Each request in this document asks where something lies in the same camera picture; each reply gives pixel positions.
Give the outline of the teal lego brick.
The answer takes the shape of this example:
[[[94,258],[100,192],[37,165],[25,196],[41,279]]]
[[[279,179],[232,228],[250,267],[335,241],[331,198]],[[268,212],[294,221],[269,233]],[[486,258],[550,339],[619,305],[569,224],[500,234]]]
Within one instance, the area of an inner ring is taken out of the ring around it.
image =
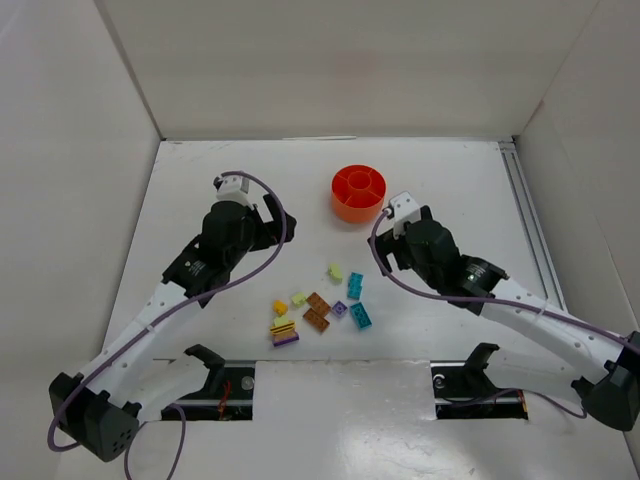
[[[372,321],[361,302],[352,304],[349,311],[359,330],[365,330],[372,326]]]
[[[363,275],[352,272],[347,284],[347,297],[351,300],[359,301],[363,291]]]

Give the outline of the light green sloped lego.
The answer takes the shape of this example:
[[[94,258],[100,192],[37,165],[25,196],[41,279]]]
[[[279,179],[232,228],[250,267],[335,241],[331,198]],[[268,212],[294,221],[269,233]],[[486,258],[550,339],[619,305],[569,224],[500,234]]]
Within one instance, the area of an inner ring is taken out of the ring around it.
[[[344,280],[342,269],[337,263],[330,263],[327,273],[333,283],[341,284]]]

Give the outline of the light green small lego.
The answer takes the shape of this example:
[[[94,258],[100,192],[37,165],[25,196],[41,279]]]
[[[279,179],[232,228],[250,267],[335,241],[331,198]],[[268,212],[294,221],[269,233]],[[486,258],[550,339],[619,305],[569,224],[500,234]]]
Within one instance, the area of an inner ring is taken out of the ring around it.
[[[303,292],[298,292],[295,293],[292,297],[291,297],[291,303],[296,307],[300,307],[302,305],[305,304],[307,300],[306,295]]]

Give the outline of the yellow lego brick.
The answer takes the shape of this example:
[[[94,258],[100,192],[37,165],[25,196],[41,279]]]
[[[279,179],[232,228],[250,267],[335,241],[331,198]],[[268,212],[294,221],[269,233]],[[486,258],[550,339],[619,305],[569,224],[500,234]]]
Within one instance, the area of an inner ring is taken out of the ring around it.
[[[272,308],[277,316],[284,316],[288,312],[288,305],[280,300],[275,300]]]

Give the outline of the purple square lego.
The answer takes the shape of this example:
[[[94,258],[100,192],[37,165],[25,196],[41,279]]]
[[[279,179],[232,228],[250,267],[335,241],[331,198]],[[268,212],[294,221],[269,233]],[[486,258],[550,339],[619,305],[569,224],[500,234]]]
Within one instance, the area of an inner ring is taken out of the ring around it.
[[[349,307],[342,301],[336,301],[331,307],[331,312],[336,318],[343,318],[348,311]]]

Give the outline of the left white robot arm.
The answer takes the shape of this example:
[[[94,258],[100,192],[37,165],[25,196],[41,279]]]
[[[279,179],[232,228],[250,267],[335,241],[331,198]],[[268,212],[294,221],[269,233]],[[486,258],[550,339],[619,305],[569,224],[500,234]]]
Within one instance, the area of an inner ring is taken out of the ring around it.
[[[125,453],[141,427],[175,409],[181,397],[220,379],[224,360],[201,344],[164,371],[144,379],[156,351],[219,293],[259,275],[294,237],[296,220],[273,193],[263,197],[264,221],[244,193],[221,195],[202,228],[163,272],[142,310],[97,357],[48,387],[51,450],[82,447],[103,462]]]

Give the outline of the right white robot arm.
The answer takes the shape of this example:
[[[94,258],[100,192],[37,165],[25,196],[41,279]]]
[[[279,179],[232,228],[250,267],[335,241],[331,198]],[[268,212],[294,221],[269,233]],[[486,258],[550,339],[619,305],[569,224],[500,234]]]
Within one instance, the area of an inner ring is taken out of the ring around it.
[[[583,412],[629,432],[639,418],[639,333],[615,333],[556,309],[508,273],[459,252],[428,206],[403,195],[376,219],[368,245],[381,274],[402,290],[493,321],[529,338],[576,372],[569,389]]]

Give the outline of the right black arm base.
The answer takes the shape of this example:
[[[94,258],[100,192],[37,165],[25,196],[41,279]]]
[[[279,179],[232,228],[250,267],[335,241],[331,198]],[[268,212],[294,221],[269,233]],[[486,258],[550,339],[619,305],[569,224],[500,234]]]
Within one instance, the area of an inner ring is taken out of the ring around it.
[[[499,389],[484,373],[466,372],[463,361],[431,363],[438,420],[528,419],[521,393],[490,399]]]

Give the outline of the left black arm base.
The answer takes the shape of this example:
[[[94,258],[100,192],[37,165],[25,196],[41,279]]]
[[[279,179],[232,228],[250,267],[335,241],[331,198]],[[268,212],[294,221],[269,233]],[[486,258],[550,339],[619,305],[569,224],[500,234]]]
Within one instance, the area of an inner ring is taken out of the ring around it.
[[[255,362],[227,363],[210,374],[204,386],[175,401],[188,421],[251,421],[255,388]]]

